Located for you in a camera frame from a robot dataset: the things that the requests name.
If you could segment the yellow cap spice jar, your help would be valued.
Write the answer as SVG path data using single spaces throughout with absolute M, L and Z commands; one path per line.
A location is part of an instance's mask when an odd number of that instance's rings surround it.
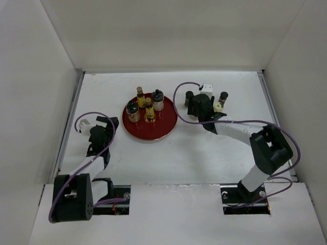
M 213 104 L 213 109 L 215 112 L 223 112 L 223 106 L 220 102 L 215 102 Z

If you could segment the black cap spice bottle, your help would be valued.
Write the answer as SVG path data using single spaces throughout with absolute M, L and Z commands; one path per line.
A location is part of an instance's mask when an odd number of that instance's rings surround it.
M 227 98 L 228 98 L 228 93 L 226 91 L 220 93 L 218 102 L 222 105 L 222 107 L 224 106 Z
M 189 106 L 190 99 L 194 96 L 192 91 L 187 91 L 185 93 L 184 106 L 187 108 Z

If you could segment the black grinder spice jar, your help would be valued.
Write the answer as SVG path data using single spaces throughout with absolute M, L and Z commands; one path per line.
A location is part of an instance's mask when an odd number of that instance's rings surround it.
M 152 105 L 155 111 L 161 111 L 164 108 L 164 94 L 156 89 L 151 93 Z
M 136 123 L 140 120 L 140 112 L 139 112 L 139 107 L 138 104 L 134 101 L 129 101 L 126 105 L 126 112 L 128 115 L 128 119 L 132 123 Z

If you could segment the yellow label sauce bottle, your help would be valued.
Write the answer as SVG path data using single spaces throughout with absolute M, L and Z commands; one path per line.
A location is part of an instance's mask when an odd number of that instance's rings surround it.
M 140 108 L 144 108 L 146 106 L 146 99 L 143 93 L 142 87 L 138 86 L 136 88 L 137 91 L 137 104 Z
M 148 97 L 145 99 L 145 102 L 146 102 L 146 106 L 145 106 L 144 119 L 146 122 L 152 123 L 155 121 L 155 118 L 156 118 L 156 115 L 155 115 L 154 109 L 153 109 L 152 100 L 151 100 L 151 98 Z

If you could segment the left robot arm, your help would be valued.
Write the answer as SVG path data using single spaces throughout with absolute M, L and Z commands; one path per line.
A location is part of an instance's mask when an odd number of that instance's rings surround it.
M 97 113 L 92 125 L 83 115 L 75 121 L 75 130 L 88 137 L 85 160 L 69 174 L 54 180 L 49 222 L 88 221 L 97 203 L 113 203 L 114 190 L 110 178 L 99 178 L 110 161 L 109 147 L 119 126 L 117 117 Z

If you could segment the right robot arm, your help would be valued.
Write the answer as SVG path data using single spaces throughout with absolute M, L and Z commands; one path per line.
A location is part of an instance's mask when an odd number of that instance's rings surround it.
M 251 123 L 223 122 L 227 114 L 216 112 L 212 100 L 206 94 L 185 94 L 188 115 L 197 117 L 209 132 L 224 135 L 243 142 L 251 147 L 254 166 L 239 181 L 237 196 L 243 202 L 255 197 L 255 192 L 281 166 L 293 157 L 293 151 L 279 128 L 265 123 L 259 127 Z

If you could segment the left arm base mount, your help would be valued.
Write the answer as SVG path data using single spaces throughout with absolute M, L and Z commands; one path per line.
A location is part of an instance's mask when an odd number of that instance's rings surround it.
M 110 178 L 95 178 L 91 182 L 94 204 L 111 199 L 124 201 L 110 202 L 94 207 L 93 215 L 129 215 L 130 185 L 114 185 Z

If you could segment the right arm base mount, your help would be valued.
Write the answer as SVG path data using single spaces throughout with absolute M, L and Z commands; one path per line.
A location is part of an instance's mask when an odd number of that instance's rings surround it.
M 266 196 L 266 189 L 264 185 L 262 185 L 255 192 L 246 196 L 240 194 L 236 185 L 221 185 L 220 191 L 223 213 L 225 215 L 270 215 L 270 208 L 266 199 L 253 204 L 253 202 Z

